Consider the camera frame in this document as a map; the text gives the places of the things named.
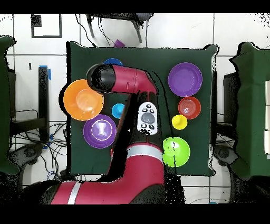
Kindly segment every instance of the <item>green bowl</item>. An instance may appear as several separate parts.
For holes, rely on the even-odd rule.
[[[163,162],[169,167],[183,166],[188,161],[190,156],[190,148],[188,143],[179,137],[166,138],[163,141],[163,149]]]

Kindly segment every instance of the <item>silver stripe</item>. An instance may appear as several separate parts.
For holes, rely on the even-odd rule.
[[[70,193],[70,198],[69,201],[67,202],[67,204],[75,204],[75,200],[78,194],[78,191],[80,189],[81,183],[80,182],[76,182],[71,193]]]
[[[162,152],[158,150],[157,148],[150,145],[135,145],[128,148],[127,158],[136,156],[136,155],[152,156],[154,158],[157,158],[163,163]]]

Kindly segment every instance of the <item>white control panel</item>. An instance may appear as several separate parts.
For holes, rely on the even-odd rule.
[[[157,109],[151,102],[144,102],[139,107],[137,130],[146,135],[154,135],[158,132]]]

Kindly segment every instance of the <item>blue plate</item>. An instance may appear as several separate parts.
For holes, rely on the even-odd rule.
[[[109,58],[106,61],[104,61],[104,64],[117,64],[118,66],[123,65],[123,63],[116,58]]]
[[[124,110],[124,104],[115,104],[113,107],[112,107],[112,115],[117,118],[117,119],[120,119],[122,113],[123,113],[123,110]]]

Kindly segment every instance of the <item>purple plate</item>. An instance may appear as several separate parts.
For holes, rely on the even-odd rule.
[[[203,76],[199,68],[191,63],[177,64],[169,73],[168,84],[171,91],[179,97],[190,97],[201,87]]]
[[[110,117],[98,114],[84,124],[83,136],[92,147],[106,148],[113,143],[116,129],[116,125]]]

